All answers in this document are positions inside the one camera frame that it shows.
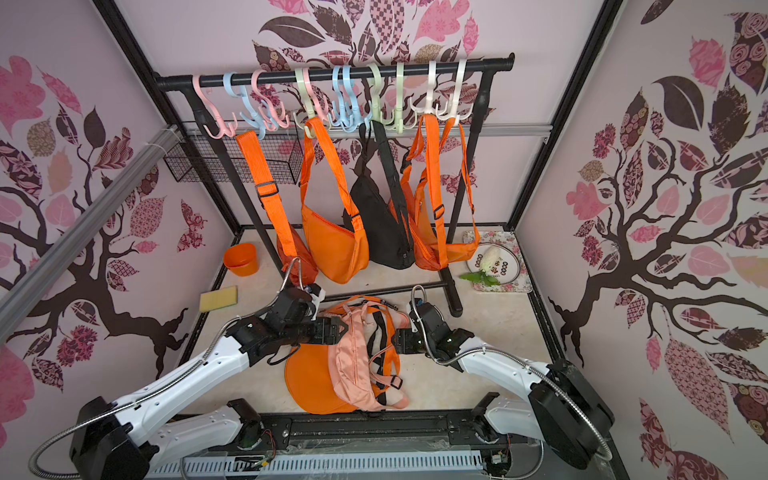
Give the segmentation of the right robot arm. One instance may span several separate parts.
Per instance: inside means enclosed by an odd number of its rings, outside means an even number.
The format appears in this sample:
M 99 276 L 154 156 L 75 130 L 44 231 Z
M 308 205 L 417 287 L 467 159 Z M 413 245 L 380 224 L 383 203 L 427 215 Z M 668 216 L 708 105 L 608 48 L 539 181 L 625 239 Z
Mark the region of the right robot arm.
M 480 442 L 495 445 L 524 437 L 579 470 L 595 459 L 611 463 L 609 433 L 615 417 L 571 362 L 533 361 L 466 329 L 451 328 L 421 285 L 411 289 L 407 313 L 410 325 L 395 334 L 397 352 L 483 377 L 514 395 L 509 399 L 490 392 L 470 411 L 469 427 Z

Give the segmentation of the pink fanny pack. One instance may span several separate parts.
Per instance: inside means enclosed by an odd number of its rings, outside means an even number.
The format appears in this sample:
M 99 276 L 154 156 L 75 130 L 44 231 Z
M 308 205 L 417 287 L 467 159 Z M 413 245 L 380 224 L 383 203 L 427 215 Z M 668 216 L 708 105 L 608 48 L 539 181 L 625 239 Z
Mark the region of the pink fanny pack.
M 363 298 L 329 309 L 348 327 L 328 350 L 328 368 L 337 397 L 363 411 L 403 410 L 409 399 L 400 376 L 394 337 L 408 327 L 407 316 L 381 300 Z

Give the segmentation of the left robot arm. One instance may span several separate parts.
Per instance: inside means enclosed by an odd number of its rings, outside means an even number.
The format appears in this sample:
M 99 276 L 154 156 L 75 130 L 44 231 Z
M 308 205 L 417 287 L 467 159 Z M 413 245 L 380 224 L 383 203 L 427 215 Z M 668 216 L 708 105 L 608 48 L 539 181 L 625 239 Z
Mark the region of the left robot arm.
M 42 479 L 61 473 L 44 469 L 43 453 L 70 438 L 73 479 L 143 479 L 152 470 L 195 451 L 224 445 L 259 427 L 256 412 L 240 403 L 175 425 L 173 417 L 223 381 L 260 361 L 269 364 L 284 346 L 336 345 L 348 332 L 337 315 L 321 314 L 325 299 L 317 284 L 282 280 L 263 308 L 225 323 L 206 350 L 167 375 L 113 402 L 97 397 L 84 405 L 77 423 L 44 441 L 28 469 Z

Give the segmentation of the orange sling bag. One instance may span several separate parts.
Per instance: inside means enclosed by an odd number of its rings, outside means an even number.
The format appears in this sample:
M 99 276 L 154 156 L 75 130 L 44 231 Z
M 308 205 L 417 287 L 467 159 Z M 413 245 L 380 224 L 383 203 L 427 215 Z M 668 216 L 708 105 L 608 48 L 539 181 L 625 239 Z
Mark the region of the orange sling bag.
M 446 234 L 448 262 L 456 263 L 468 260 L 476 251 L 478 246 L 479 234 L 477 233 L 477 224 L 475 220 L 475 205 L 473 198 L 473 175 L 475 169 L 474 156 L 477 147 L 478 135 L 482 126 L 477 126 L 477 117 L 472 115 L 468 130 L 465 130 L 461 121 L 456 121 L 459 129 L 462 157 L 460 170 L 456 175 L 457 185 L 453 210 L 449 223 L 449 231 Z M 463 206 L 466 205 L 469 211 L 470 222 L 465 225 L 466 230 L 473 230 L 473 239 L 470 242 L 456 243 L 455 236 L 459 227 L 459 217 Z

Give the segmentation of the black sling bag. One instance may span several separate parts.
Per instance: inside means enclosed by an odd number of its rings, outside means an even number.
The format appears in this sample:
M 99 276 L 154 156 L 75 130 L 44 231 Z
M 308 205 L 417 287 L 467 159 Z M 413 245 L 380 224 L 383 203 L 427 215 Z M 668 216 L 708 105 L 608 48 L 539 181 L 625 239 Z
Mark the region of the black sling bag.
M 395 270 L 405 270 L 415 263 L 414 240 L 408 223 L 407 202 L 400 175 L 388 143 L 385 127 L 372 120 L 359 128 L 361 155 L 354 166 L 356 181 L 350 196 L 359 210 L 372 262 Z M 384 200 L 368 168 L 378 156 L 390 199 Z

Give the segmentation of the orange bag with black back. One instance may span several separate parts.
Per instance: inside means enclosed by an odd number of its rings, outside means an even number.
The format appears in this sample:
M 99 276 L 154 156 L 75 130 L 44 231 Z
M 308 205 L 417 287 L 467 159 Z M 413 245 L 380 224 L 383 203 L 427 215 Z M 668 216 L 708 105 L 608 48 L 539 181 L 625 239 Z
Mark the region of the orange bag with black back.
M 358 296 L 345 302 L 363 298 L 381 300 L 386 305 L 401 311 L 397 306 L 377 297 Z M 325 310 L 326 314 L 341 317 L 331 313 L 330 308 Z M 328 350 L 331 346 L 304 345 L 286 362 L 284 369 L 286 387 L 295 403 L 307 413 L 329 415 L 360 410 L 339 399 L 334 392 L 328 368 Z

